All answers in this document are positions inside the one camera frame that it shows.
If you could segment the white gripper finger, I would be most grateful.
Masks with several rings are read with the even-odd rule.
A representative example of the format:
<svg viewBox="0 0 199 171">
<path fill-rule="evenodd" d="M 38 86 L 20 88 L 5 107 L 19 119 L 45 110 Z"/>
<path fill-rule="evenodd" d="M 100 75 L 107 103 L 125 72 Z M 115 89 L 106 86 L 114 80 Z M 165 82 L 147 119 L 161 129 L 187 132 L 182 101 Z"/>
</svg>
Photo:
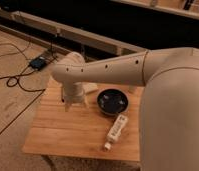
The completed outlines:
<svg viewBox="0 0 199 171">
<path fill-rule="evenodd" d="M 87 99 L 84 99 L 84 100 L 83 100 L 82 106 L 83 106 L 84 108 L 89 108 L 89 103 L 88 103 Z"/>
<path fill-rule="evenodd" d="M 70 109 L 70 103 L 65 103 L 65 112 L 68 112 Z"/>
</svg>

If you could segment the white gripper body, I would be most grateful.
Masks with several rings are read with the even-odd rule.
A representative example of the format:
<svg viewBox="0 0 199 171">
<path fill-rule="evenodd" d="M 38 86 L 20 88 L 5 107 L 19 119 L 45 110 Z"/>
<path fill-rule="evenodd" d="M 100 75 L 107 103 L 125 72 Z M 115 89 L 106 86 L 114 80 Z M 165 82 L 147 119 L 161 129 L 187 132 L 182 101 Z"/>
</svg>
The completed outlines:
<svg viewBox="0 0 199 171">
<path fill-rule="evenodd" d="M 82 83 L 67 83 L 62 85 L 61 99 L 65 103 L 82 103 L 85 92 Z"/>
</svg>

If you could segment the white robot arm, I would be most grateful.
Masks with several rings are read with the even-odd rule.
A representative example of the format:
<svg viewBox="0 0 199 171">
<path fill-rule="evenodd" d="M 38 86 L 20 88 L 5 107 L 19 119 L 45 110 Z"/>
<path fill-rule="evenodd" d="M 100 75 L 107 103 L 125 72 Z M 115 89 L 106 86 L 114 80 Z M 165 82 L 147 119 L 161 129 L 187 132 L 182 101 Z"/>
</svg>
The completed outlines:
<svg viewBox="0 0 199 171">
<path fill-rule="evenodd" d="M 147 50 L 85 62 L 77 52 L 55 64 L 69 104 L 85 82 L 144 88 L 139 108 L 141 171 L 199 171 L 199 49 Z"/>
</svg>

